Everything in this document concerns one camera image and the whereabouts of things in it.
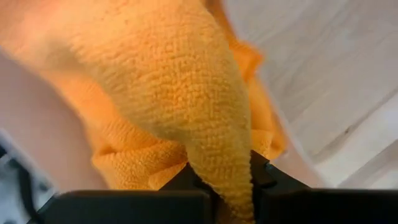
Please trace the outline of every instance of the white wooden surface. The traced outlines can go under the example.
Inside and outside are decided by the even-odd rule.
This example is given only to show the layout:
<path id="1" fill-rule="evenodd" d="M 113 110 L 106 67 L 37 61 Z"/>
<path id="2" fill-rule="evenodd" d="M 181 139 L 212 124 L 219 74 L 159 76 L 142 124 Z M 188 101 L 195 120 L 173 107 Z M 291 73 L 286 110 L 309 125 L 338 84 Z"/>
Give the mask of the white wooden surface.
<path id="1" fill-rule="evenodd" d="M 226 10 L 267 55 L 259 75 L 316 170 L 332 186 L 398 187 L 393 166 L 364 169 L 398 151 L 398 1 L 226 0 Z"/>

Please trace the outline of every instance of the orange microfiber towel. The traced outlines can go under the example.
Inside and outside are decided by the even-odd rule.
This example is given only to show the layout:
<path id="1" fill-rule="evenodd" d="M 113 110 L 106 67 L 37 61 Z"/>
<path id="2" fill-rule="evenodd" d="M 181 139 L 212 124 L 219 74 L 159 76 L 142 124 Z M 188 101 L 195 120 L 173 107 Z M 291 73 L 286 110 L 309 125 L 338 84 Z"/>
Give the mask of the orange microfiber towel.
<path id="1" fill-rule="evenodd" d="M 252 222 L 251 149 L 283 134 L 219 1 L 0 2 L 0 44 L 79 114 L 113 189 L 159 189 L 187 163 Z"/>

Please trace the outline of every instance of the black object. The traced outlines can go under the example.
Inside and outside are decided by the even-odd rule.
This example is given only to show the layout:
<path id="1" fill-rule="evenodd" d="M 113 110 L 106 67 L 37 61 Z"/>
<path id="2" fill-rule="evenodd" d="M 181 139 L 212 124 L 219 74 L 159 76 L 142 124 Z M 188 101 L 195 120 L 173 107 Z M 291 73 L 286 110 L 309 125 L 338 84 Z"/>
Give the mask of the black object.
<path id="1" fill-rule="evenodd" d="M 0 158 L 5 156 L 7 151 L 0 145 Z M 9 164 L 12 168 L 17 170 L 17 178 L 19 185 L 19 194 L 21 196 L 22 205 L 24 206 L 24 210 L 26 214 L 30 217 L 30 219 L 36 223 L 42 223 L 40 215 L 37 214 L 36 209 L 34 207 L 33 202 L 33 193 L 32 193 L 32 177 L 30 173 L 23 167 L 18 161 L 15 159 L 11 159 Z"/>
<path id="2" fill-rule="evenodd" d="M 398 223 L 398 191 L 311 189 L 255 152 L 251 165 L 257 224 Z M 45 224 L 207 224 L 219 200 L 187 165 L 160 191 L 71 192 L 39 216 Z"/>

